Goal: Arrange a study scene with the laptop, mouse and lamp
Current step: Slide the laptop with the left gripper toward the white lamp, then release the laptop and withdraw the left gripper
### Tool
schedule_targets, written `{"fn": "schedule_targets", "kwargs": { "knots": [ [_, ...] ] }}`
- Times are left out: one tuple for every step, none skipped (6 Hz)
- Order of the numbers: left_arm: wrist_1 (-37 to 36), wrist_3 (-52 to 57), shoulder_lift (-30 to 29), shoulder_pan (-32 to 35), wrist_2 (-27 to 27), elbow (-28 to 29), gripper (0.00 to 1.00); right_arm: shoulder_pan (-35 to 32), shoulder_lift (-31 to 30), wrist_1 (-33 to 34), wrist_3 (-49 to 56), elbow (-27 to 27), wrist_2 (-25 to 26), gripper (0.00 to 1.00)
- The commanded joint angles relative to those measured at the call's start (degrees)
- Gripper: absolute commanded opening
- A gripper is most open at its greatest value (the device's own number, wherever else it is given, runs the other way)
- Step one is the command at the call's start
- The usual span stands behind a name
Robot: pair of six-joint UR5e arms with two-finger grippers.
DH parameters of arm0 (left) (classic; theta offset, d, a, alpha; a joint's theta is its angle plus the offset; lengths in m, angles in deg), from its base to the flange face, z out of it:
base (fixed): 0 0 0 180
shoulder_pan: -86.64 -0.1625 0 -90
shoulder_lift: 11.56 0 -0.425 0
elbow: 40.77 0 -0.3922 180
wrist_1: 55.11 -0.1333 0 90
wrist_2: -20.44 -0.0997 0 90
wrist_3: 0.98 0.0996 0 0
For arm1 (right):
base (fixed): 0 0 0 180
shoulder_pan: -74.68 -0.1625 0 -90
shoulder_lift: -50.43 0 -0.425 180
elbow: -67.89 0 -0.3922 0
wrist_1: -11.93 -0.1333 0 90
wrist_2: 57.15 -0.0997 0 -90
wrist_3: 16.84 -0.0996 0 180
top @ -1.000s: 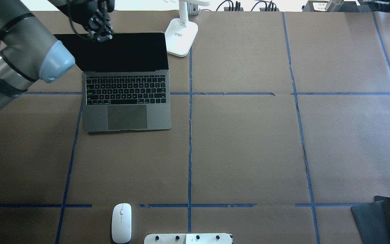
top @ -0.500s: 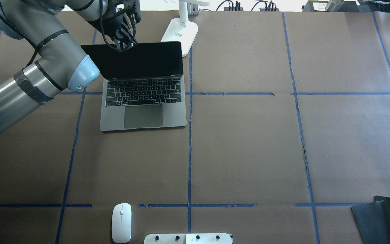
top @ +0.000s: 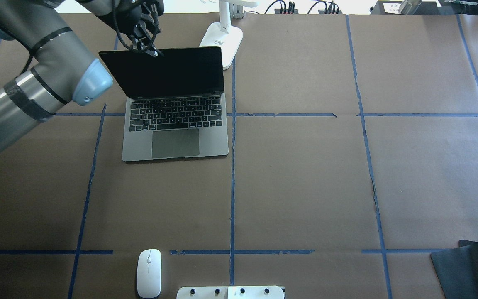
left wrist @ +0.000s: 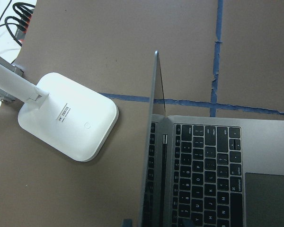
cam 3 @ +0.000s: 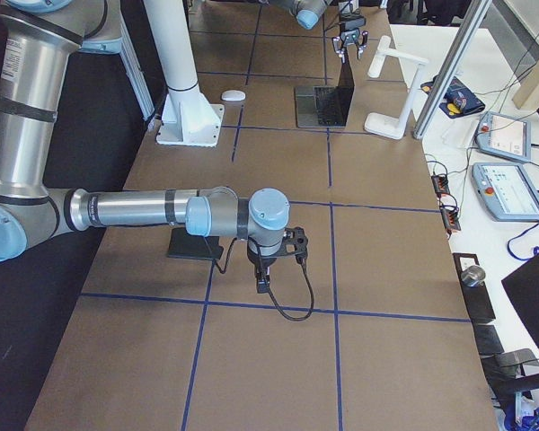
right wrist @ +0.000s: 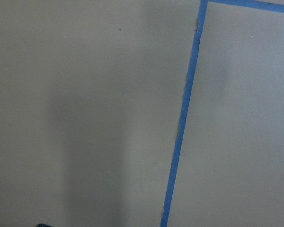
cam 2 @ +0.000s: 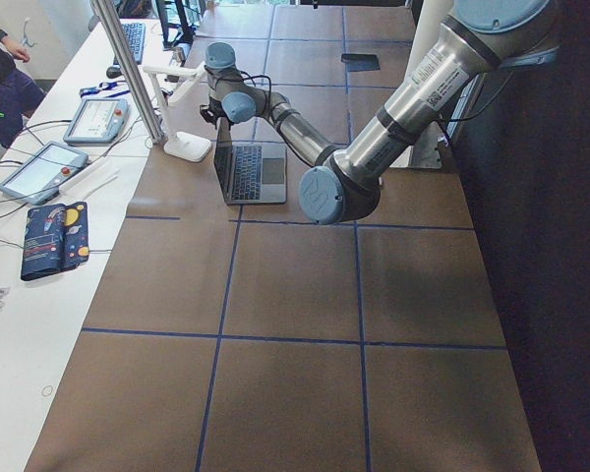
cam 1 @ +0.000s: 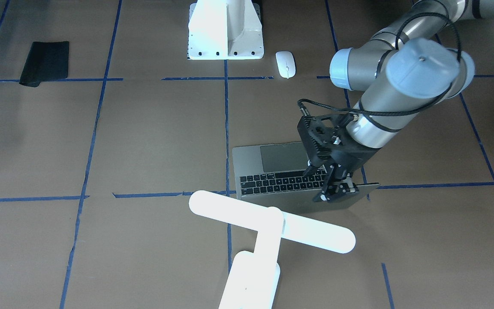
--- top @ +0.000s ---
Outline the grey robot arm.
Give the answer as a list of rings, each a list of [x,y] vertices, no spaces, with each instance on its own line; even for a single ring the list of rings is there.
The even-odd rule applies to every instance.
[[[0,39],[29,54],[0,89],[0,153],[70,102],[86,106],[113,78],[57,12],[60,0],[0,0]]]

